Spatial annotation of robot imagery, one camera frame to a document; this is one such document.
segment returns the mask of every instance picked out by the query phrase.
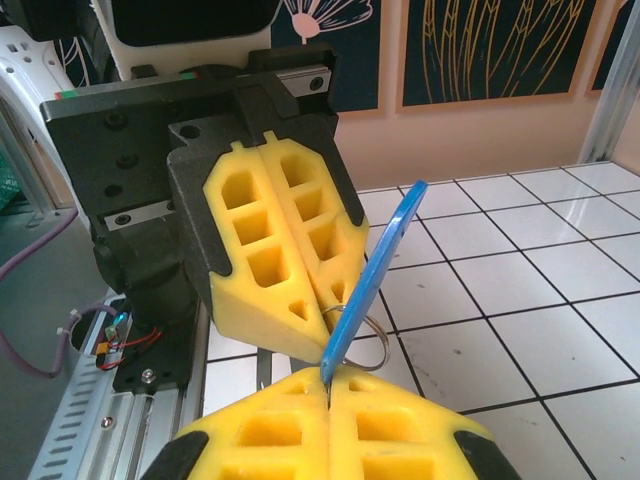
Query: framed artwork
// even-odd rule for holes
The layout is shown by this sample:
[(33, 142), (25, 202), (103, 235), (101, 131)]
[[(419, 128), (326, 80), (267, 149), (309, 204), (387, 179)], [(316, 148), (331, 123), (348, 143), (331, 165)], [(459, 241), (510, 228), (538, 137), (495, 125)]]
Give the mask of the framed artwork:
[(573, 94), (599, 0), (405, 0), (401, 110)]
[(600, 61), (596, 64), (596, 69), (594, 70), (591, 81), (589, 82), (589, 85), (591, 85), (589, 93), (591, 94), (597, 95), (604, 88), (604, 84), (609, 76), (609, 70), (611, 70), (611, 65), (613, 64), (613, 59), (616, 56), (618, 47), (620, 46), (622, 34), (624, 33), (625, 28), (627, 28), (627, 23), (631, 16), (631, 10), (635, 4), (635, 0), (618, 1), (620, 2), (620, 5), (611, 19), (612, 24), (607, 38), (607, 43), (602, 47), (599, 57)]
[(382, 0), (284, 0), (271, 45), (326, 42), (340, 57), (333, 106), (338, 113), (379, 110)]

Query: key ring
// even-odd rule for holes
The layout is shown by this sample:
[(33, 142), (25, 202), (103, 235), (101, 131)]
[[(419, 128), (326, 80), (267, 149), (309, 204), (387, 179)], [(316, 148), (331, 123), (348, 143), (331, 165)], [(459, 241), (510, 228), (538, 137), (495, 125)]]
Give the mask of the key ring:
[[(322, 312), (322, 315), (335, 311), (344, 312), (344, 308), (344, 305), (334, 305), (333, 307), (329, 307), (324, 312)], [(391, 350), (389, 349), (389, 337), (387, 336), (387, 332), (384, 331), (384, 328), (382, 328), (378, 321), (371, 315), (364, 316), (364, 323), (369, 325), (369, 327), (371, 327), (371, 330), (373, 330), (373, 333), (375, 333), (376, 336), (380, 339), (380, 342), (382, 343), (382, 349), (384, 350), (384, 358), (377, 365), (366, 366), (360, 365), (345, 357), (345, 359), (342, 361), (342, 364), (348, 367), (359, 368), (360, 370), (363, 370), (365, 372), (375, 372), (376, 370), (384, 367), (389, 362), (389, 358), (391, 358)]]

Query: yellow gripper pad cutout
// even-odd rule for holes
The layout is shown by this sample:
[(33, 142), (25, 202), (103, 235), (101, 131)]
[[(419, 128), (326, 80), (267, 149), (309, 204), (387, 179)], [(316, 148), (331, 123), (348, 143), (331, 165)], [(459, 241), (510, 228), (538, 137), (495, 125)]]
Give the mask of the yellow gripper pad cutout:
[(327, 400), (301, 370), (186, 427), (148, 473), (181, 450), (189, 480), (519, 478), (482, 426), (360, 370), (339, 367)]
[(368, 223), (354, 225), (323, 157), (270, 132), (232, 144), (203, 191), (232, 273), (209, 274), (221, 335), (317, 363), (364, 261)]

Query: white flower illustration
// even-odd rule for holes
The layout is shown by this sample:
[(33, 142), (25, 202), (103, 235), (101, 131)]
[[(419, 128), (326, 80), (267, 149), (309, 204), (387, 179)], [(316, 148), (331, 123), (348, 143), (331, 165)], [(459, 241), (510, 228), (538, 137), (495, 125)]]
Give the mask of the white flower illustration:
[(284, 4), (303, 44), (322, 32), (362, 23), (373, 14), (371, 0), (284, 0)]

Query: purple cable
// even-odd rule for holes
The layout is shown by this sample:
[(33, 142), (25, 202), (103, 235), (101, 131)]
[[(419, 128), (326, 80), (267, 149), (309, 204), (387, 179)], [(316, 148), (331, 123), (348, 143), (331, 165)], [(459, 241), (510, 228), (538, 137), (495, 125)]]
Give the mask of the purple cable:
[[(51, 240), (60, 235), (78, 216), (78, 209), (74, 208), (69, 216), (58, 225), (56, 228), (48, 232), (46, 235), (43, 235), (40, 239), (33, 242), (27, 248), (22, 250), (21, 252), (14, 255), (7, 263), (0, 267), (0, 283), (5, 279), (9, 273), (24, 262), (27, 258), (33, 255), (35, 252), (40, 250), (42, 247), (47, 245)], [(60, 375), (62, 371), (62, 364), (64, 362), (64, 354), (67, 351), (67, 346), (69, 344), (69, 334), (71, 329), (74, 327), (76, 323), (82, 318), (83, 315), (90, 312), (107, 312), (111, 315), (116, 315), (116, 310), (113, 307), (108, 305), (94, 305), (92, 307), (88, 307), (77, 314), (71, 315), (69, 318), (69, 322), (67, 323), (65, 329), (60, 334), (60, 341), (58, 343), (58, 349), (56, 350), (56, 357), (53, 362), (53, 369), (49, 372), (40, 370), (37, 367), (34, 367), (29, 362), (27, 362), (24, 358), (20, 356), (18, 352), (11, 346), (7, 337), (4, 336), (4, 332), (0, 330), (0, 352), (2, 352), (11, 363), (13, 363), (16, 367), (18, 367), (23, 372), (37, 378), (56, 378)]]

